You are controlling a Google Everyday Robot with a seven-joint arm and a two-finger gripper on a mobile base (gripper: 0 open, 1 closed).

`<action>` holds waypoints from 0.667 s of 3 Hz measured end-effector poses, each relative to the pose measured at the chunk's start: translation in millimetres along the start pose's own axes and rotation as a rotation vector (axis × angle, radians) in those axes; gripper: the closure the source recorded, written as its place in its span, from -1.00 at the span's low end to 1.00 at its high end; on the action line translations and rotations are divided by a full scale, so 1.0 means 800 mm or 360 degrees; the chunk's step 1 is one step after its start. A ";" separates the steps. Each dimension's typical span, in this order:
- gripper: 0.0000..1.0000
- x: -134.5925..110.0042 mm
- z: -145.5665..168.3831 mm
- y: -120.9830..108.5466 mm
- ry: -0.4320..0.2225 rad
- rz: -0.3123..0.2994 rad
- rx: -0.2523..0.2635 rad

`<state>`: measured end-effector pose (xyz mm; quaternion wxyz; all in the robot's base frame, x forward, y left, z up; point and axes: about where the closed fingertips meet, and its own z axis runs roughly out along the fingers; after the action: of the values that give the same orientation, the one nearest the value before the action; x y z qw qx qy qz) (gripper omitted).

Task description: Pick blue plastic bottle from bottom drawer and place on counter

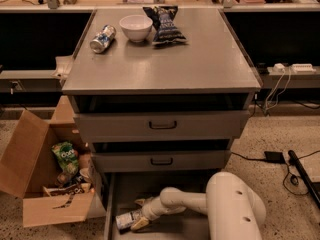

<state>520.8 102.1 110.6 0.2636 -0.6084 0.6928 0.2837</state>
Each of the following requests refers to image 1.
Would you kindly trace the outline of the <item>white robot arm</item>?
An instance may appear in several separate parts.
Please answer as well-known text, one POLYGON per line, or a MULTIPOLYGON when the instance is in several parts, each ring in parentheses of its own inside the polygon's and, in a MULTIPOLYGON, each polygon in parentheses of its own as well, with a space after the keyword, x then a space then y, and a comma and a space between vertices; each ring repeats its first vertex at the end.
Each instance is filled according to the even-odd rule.
POLYGON ((132 231, 146 227, 162 215, 188 208, 207 216, 211 240, 262 240, 259 227, 266 219, 265 204, 251 187, 230 172, 214 174, 205 193, 166 187, 158 197, 137 203, 141 215, 130 227, 132 231))

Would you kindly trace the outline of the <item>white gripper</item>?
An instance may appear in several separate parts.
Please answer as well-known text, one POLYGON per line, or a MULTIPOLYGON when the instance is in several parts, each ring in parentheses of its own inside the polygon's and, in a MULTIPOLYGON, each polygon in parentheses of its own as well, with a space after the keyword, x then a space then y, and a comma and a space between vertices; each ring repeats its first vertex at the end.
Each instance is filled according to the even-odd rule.
POLYGON ((162 204, 159 197, 139 198, 134 203, 142 207, 143 216, 131 225, 131 231, 138 231, 148 226, 150 221, 158 219, 167 211, 167 208, 162 204))

